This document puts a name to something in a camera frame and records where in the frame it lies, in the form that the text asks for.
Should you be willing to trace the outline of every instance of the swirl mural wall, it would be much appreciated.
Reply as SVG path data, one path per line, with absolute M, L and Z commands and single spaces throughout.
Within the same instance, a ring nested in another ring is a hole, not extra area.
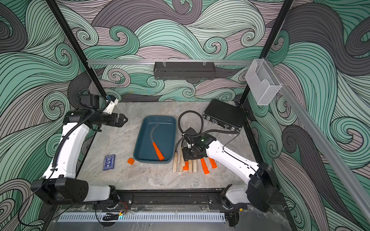
M 299 0 L 296 5 L 310 2 Z M 283 0 L 58 0 L 88 59 L 258 58 Z M 218 66 L 215 80 L 155 80 L 153 66 L 95 65 L 120 101 L 232 101 L 248 67 Z M 87 78 L 79 80 L 89 85 Z
M 370 192 L 370 1 L 314 0 L 288 13 L 268 59 Z M 346 188 L 280 93 L 248 95 L 264 161 L 274 166 L 298 230 L 370 230 Z
M 0 1 L 0 229 L 41 230 L 51 206 L 31 196 L 58 146 L 73 85 L 88 78 L 44 0 Z M 79 160 L 92 142 L 91 131 Z M 29 228 L 23 223 L 36 225 Z

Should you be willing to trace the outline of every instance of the gray stone surface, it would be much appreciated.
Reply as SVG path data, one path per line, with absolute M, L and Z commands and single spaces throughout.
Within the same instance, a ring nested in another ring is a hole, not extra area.
M 94 185 L 115 185 L 121 190 L 217 188 L 226 187 L 228 184 L 242 184 L 243 181 L 236 174 L 217 161 L 218 167 L 212 169 L 208 158 L 206 158 L 206 163 L 210 173 L 207 175 L 203 173 L 199 160 L 197 173 L 187 171 L 179 173 L 178 170 L 173 173 L 172 161 L 168 164 L 146 164 L 138 161 L 135 161 L 133 165 L 127 163 L 128 158 L 133 155 L 141 123 L 146 116 L 170 115 L 177 120 L 179 115 L 187 110 L 202 114 L 208 104 L 209 102 L 118 103 L 113 112 L 125 114 L 129 119 L 128 122 L 122 128 L 102 127 L 102 132 L 98 132 L 95 136 L 77 178 Z M 190 126 L 196 131 L 199 131 L 201 126 L 200 118 L 193 113 L 188 113 L 181 119 L 181 127 L 184 130 Z M 209 129 L 220 129 L 220 127 L 204 120 L 203 131 Z M 221 143 L 226 143 L 235 136 L 220 133 L 211 133 L 211 135 Z M 176 141 L 180 137 L 181 134 L 177 128 Z M 255 161 L 244 129 L 227 147 Z M 116 155 L 115 168 L 103 171 L 104 156 L 109 154 Z

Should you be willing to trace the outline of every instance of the vent grille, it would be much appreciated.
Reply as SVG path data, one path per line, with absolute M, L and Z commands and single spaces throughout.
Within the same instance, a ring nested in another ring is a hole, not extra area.
M 105 222 L 102 220 L 105 214 L 98 214 L 101 222 Z M 98 222 L 98 220 L 95 213 L 64 213 L 58 222 Z M 117 222 L 225 222 L 225 215 L 223 213 L 138 212 L 120 216 Z

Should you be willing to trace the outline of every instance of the wire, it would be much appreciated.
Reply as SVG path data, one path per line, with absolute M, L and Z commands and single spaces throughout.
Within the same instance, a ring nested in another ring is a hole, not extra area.
M 25 199 L 25 200 L 24 200 L 24 202 L 23 202 L 23 203 L 21 204 L 21 206 L 19 207 L 19 210 L 18 210 L 18 213 L 17 213 L 17 218 L 18 218 L 19 223 L 21 223 L 22 225 L 27 226 L 27 227 L 36 227 L 36 226 L 39 226 L 39 225 L 28 225 L 28 224 L 23 223 L 23 222 L 22 222 L 22 219 L 20 218 L 20 212 L 21 212 L 21 209 L 22 209 L 23 205 L 26 203 L 26 201 L 28 201 L 28 200 L 30 199 L 30 197 L 31 197 L 33 194 L 35 194 L 35 192 L 37 192 L 37 190 L 39 190 L 40 188 L 42 188 L 42 187 L 47 183 L 47 181 L 48 181 L 48 180 L 51 178 L 51 176 L 54 174 L 54 171 L 55 171 L 55 169 L 52 169 L 52 173 L 51 173 L 51 175 L 49 176 L 49 178 L 48 178 L 48 179 L 46 179 L 46 180 L 41 184 L 41 186 L 40 186 L 38 189 L 36 189 L 33 193 L 31 193 L 31 195 L 29 195 L 29 196 L 27 197 L 27 199 Z
M 227 217 L 225 217 L 225 221 L 227 221 L 230 217 L 232 217 L 234 214 L 236 214 L 237 212 L 241 212 L 240 209 L 237 209 L 235 210 L 232 214 L 228 215 Z
M 87 120 L 89 120 L 95 113 L 95 110 L 92 109 L 92 108 L 88 108 L 88 107 L 85 107 L 84 105 L 81 104 L 80 102 L 80 106 L 84 109 L 87 109 L 87 110 L 90 110 L 91 113 L 84 119 L 82 120 L 81 122 L 78 122 L 73 128 L 71 128 L 67 133 L 66 135 L 63 136 L 62 140 L 60 141 L 58 147 L 57 147 L 57 150 L 54 154 L 54 158 L 53 158 L 53 161 L 51 163 L 51 166 L 52 168 L 55 169 L 55 167 L 57 166 L 58 164 L 58 158 L 59 158 L 59 154 L 60 154 L 60 151 L 62 150 L 62 147 L 64 145 L 64 143 L 67 141 L 67 139 L 69 138 L 69 136 L 72 134 L 72 132 L 74 132 L 79 126 L 81 126 L 82 124 L 84 124 L 85 122 L 87 122 Z
M 95 217 L 96 217 L 96 219 L 99 221 L 99 223 L 103 226 L 103 227 L 105 227 L 104 225 L 103 225 L 103 223 L 99 220 L 99 218 L 98 218 L 98 215 L 96 215 L 96 208 L 98 207 L 98 202 L 96 203 L 96 205 L 95 205 Z
M 55 216 L 55 217 L 53 217 L 52 219 L 51 219 L 51 221 L 52 220 L 54 220 L 55 218 L 57 218 L 57 217 L 59 217 L 60 215 L 62 215 L 65 211 L 67 211 L 68 209 L 70 209 L 72 206 L 74 206 L 76 203 L 74 203 L 73 205 L 71 205 L 70 207 L 68 207 L 66 210 L 64 210 L 63 212 L 61 212 L 59 215 L 57 215 L 57 216 Z
M 128 206 L 127 206 L 127 203 L 125 201 L 121 201 L 119 202 L 121 204 L 125 204 L 125 209 L 124 210 L 121 210 L 119 213 L 106 213 L 103 217 L 102 217 L 102 220 L 103 221 L 115 221 L 115 220 L 118 220 L 118 218 L 122 215 L 124 215 L 125 213 L 127 213 L 128 211 Z M 98 207 L 98 204 L 96 204 L 96 207 L 95 207 L 95 217 L 96 219 L 99 221 L 99 223 L 104 226 L 100 220 L 98 219 L 98 216 L 96 214 L 96 208 Z
M 284 196 L 284 197 L 287 197 L 287 198 L 289 198 L 292 202 L 294 202 L 293 207 L 292 207 L 291 209 L 289 209 L 289 210 L 284 211 L 284 208 L 287 208 L 287 206 L 285 206 L 285 207 L 283 208 L 283 210 L 280 210 L 280 209 L 277 209 L 277 208 L 275 208 L 275 207 L 272 207 L 272 206 L 271 206 L 269 203 L 267 203 L 267 202 L 266 202 L 266 204 L 267 204 L 268 206 L 270 206 L 271 208 L 275 209 L 276 211 L 283 212 L 283 213 L 290 212 L 290 211 L 292 211 L 292 210 L 297 206 L 297 204 L 296 204 L 296 202 L 295 202 L 291 197 L 288 197 L 288 196 Z
M 240 132 L 234 137 L 232 138 L 229 142 L 227 142 L 223 147 L 222 147 L 222 151 L 224 150 L 225 146 L 228 145 L 228 143 L 232 142 L 235 138 L 237 138 L 238 136 L 240 135 Z
M 181 137 L 181 138 L 179 139 L 179 141 L 176 143 L 176 146 L 175 146 L 175 152 L 177 152 L 177 149 L 178 149 L 178 147 L 179 147 L 179 144 L 180 144 L 183 140 L 184 140 L 184 138 L 183 138 L 183 137 Z
M 180 124 L 181 117 L 182 117 L 183 115 L 185 115 L 186 113 L 190 113 L 190 112 L 191 112 L 191 113 L 194 113 L 194 114 L 197 114 L 197 115 L 201 118 L 202 126 L 201 126 L 201 129 L 200 129 L 200 131 L 198 132 L 198 134 L 202 133 L 203 125 L 204 125 L 203 117 L 202 117 L 199 113 L 197 113 L 196 111 L 184 111 L 184 112 L 179 116 L 179 119 L 178 119 L 178 121 L 177 121 L 177 125 L 179 126 L 179 130 L 180 130 L 181 134 L 184 134 L 184 131 L 182 130 L 182 128 L 181 128 L 181 124 Z
M 256 176 L 259 178 L 259 175 L 257 174 L 257 171 L 252 167 L 252 166 L 249 166 L 251 169 L 253 169 L 253 171 L 255 172 Z
M 190 136 L 188 134 L 185 134 L 184 131 L 183 131 L 183 129 L 181 128 L 181 124 L 180 124 L 181 117 L 183 115 L 185 115 L 186 113 L 189 113 L 189 112 L 194 113 L 194 114 L 197 114 L 201 118 L 202 126 L 201 126 L 201 130 L 199 131 L 198 135 Z M 179 119 L 177 121 L 177 124 L 179 126 L 179 130 L 180 130 L 181 134 L 183 134 L 184 136 L 189 137 L 189 138 L 195 138 L 195 137 L 203 136 L 204 134 L 209 133 L 209 132 L 218 132 L 218 133 L 224 133 L 224 134 L 238 134 L 239 133 L 239 132 L 223 131 L 223 130 L 216 130 L 216 129 L 211 129 L 211 130 L 208 130 L 208 131 L 205 131 L 205 132 L 202 133 L 203 125 L 204 125 L 203 117 L 199 113 L 197 113 L 196 111 L 185 111 L 185 112 L 183 112 L 179 116 Z

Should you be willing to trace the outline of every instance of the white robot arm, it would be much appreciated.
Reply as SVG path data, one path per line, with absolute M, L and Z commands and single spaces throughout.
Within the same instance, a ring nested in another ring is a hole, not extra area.
M 31 184 L 31 190 L 35 192 L 47 204 L 71 204 L 87 201 L 104 201 L 114 207 L 118 203 L 118 197 L 114 186 L 94 186 L 86 181 L 75 179 L 78 156 L 82 144 L 93 124 L 122 127 L 127 118 L 120 114 L 112 113 L 117 100 L 110 102 L 102 112 L 89 117 L 88 110 L 69 111 L 64 118 L 63 132 L 60 144 L 60 152 L 43 174 L 43 179 L 35 180 Z M 76 124 L 85 121 L 77 128 Z M 192 128 L 186 132 L 196 134 Z M 211 157 L 225 165 L 237 174 L 245 184 L 228 186 L 225 196 L 231 204 L 252 203 L 261 211 L 266 210 L 266 201 L 270 201 L 279 191 L 277 179 L 271 166 L 263 163 L 259 165 L 250 161 L 229 148 L 224 147 L 216 138 L 209 134 L 197 138 L 183 137 L 190 148 L 184 148 L 184 160 Z
M 250 181 L 249 175 L 255 174 L 259 168 L 258 163 L 236 154 L 227 147 L 223 148 L 223 145 L 218 140 L 209 144 L 206 153 L 208 157 L 217 160 L 232 170 L 246 184 Z

